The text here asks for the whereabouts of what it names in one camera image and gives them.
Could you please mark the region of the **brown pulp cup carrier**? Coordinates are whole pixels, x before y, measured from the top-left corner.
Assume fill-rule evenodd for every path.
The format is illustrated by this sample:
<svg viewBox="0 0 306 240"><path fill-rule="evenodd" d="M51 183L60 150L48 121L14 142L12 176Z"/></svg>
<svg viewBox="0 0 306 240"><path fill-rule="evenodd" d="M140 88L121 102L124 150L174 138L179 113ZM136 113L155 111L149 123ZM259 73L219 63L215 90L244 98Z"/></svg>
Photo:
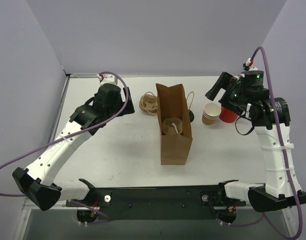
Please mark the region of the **brown pulp cup carrier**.
<svg viewBox="0 0 306 240"><path fill-rule="evenodd" d="M151 91L144 93L140 97L139 108L148 114L156 116L158 112L157 96Z"/></svg>
<svg viewBox="0 0 306 240"><path fill-rule="evenodd" d="M172 123L175 123L179 132L179 135L183 132L183 123L182 120L177 117L169 117L166 118L162 123L162 131L165 135L173 135L177 134L175 132L175 128L171 125Z"/></svg>

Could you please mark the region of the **brown paper bag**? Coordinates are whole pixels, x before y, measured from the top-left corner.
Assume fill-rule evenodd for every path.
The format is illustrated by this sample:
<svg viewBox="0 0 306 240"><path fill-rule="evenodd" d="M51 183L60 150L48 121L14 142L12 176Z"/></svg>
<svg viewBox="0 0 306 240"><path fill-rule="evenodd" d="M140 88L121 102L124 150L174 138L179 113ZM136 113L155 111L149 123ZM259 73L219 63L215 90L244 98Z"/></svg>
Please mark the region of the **brown paper bag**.
<svg viewBox="0 0 306 240"><path fill-rule="evenodd" d="M192 144L187 98L182 84L156 84L162 165L185 165Z"/></svg>

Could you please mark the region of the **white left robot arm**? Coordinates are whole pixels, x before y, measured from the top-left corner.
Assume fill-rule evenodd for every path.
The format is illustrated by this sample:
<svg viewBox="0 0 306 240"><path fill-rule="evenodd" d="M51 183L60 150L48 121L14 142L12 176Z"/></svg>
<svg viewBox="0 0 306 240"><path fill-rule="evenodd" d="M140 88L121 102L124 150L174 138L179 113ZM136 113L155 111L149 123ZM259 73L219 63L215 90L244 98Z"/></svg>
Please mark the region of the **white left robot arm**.
<svg viewBox="0 0 306 240"><path fill-rule="evenodd" d="M98 74L101 83L97 93L76 108L45 151L27 167L18 167L13 172L19 190L42 211L67 200L89 206L99 194L95 186L82 178L63 183L54 180L74 152L100 128L116 117L135 112L129 88L118 87L117 82L122 79L117 75L114 81L105 81L107 74Z"/></svg>

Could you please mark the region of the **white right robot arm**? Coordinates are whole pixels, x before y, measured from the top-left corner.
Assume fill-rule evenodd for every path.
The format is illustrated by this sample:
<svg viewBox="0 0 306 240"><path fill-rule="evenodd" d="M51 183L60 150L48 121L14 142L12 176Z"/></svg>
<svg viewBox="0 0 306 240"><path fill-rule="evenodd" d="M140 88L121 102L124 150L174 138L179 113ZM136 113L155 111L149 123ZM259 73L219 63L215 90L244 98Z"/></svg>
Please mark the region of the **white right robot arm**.
<svg viewBox="0 0 306 240"><path fill-rule="evenodd" d="M242 72L239 78L222 72L214 86L206 93L214 100L223 89L219 100L222 107L249 120L260 144L265 165L265 183L242 183L238 180L221 182L226 198L250 203L259 213L284 209L296 204L306 204L304 192L296 178L289 141L290 114L287 102L280 97L270 99L270 93L263 86L264 72L250 70Z"/></svg>

